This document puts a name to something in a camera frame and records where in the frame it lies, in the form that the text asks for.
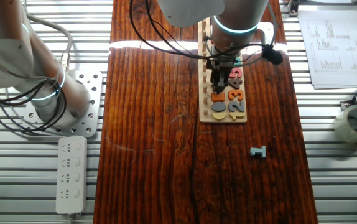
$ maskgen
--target number puzzle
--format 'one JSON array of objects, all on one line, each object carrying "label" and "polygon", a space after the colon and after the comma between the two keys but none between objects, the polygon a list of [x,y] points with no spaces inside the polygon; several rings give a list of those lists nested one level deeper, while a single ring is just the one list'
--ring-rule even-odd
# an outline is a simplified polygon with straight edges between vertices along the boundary
[{"label": "number puzzle", "polygon": [[[198,23],[198,53],[210,56],[203,38],[210,36],[210,18]],[[211,70],[206,69],[206,60],[199,60],[199,117],[205,123],[245,123],[246,97],[243,68],[234,68],[229,76],[229,86],[220,94],[212,91]]]}]

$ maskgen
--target electrical outlet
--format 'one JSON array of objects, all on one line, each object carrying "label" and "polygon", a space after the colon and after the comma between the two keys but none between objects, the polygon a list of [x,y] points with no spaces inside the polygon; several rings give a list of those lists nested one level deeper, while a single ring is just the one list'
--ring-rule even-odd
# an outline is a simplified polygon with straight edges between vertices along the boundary
[{"label": "electrical outlet", "polygon": [[86,138],[72,136],[60,139],[55,206],[58,214],[78,213],[85,209],[86,160]]}]

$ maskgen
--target wood grain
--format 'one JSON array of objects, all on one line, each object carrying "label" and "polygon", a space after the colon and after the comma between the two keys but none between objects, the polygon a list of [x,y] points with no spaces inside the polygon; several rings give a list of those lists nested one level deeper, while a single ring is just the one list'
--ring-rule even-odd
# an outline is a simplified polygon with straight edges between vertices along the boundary
[{"label": "wood grain", "polygon": [[[137,40],[128,12],[115,0],[111,42]],[[143,0],[134,12],[157,40]],[[196,27],[169,26],[156,2],[152,15],[177,40],[197,41]],[[234,125],[199,122],[197,63],[111,49],[94,223],[318,223],[288,56],[244,67],[248,122]],[[262,145],[267,157],[252,157]]]}]

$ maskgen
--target clear tape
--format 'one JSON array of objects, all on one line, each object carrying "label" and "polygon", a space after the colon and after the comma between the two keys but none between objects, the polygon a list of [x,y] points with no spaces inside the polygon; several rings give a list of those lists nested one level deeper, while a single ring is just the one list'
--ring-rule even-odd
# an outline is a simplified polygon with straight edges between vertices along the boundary
[{"label": "clear tape", "polygon": [[343,141],[349,143],[357,143],[357,131],[354,130],[349,122],[349,118],[357,120],[357,105],[350,106],[342,111],[334,120],[333,128],[336,135]]}]

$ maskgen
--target blue led ring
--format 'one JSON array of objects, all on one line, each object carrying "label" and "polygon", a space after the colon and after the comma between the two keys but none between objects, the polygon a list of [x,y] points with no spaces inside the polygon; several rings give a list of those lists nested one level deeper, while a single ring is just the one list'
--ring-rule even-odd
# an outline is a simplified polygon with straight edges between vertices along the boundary
[{"label": "blue led ring", "polygon": [[[65,71],[64,71],[64,76],[63,76],[63,78],[62,78],[62,82],[61,82],[60,88],[62,88],[62,86],[64,86],[64,83],[65,83]],[[56,90],[55,92],[53,92],[53,93],[50,94],[49,96],[46,96],[46,97],[43,97],[43,98],[39,98],[39,99],[32,99],[32,100],[35,100],[35,101],[47,100],[47,99],[49,99],[50,97],[55,96],[57,93],[58,93],[58,90]]]},{"label": "blue led ring", "polygon": [[254,31],[255,29],[257,29],[257,27],[259,26],[259,24],[256,24],[254,27],[250,28],[250,29],[246,29],[246,30],[233,30],[233,29],[230,29],[226,26],[224,26],[218,19],[216,16],[213,16],[213,18],[215,18],[215,21],[217,23],[217,25],[219,25],[223,30],[227,31],[227,32],[231,32],[231,33],[234,33],[234,34],[245,34],[245,33],[248,33],[248,32],[252,32]]}]

